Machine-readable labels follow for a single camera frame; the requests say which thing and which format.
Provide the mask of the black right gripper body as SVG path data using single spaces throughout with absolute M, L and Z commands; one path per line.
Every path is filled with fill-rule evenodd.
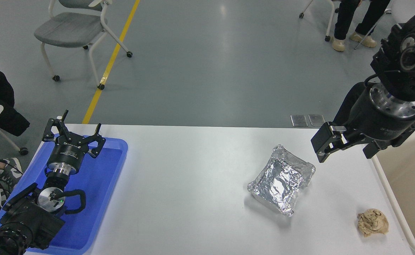
M 345 138 L 389 141 L 406 132 L 415 122 L 415 101 L 404 101 L 385 88 L 365 88 L 352 106 L 345 123 Z

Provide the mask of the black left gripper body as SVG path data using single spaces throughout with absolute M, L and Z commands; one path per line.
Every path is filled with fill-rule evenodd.
M 54 168 L 57 164 L 70 165 L 79 168 L 89 150 L 88 144 L 94 142 L 90 137 L 75 133 L 60 135 L 54 141 L 54 148 L 48 159 L 48 167 Z

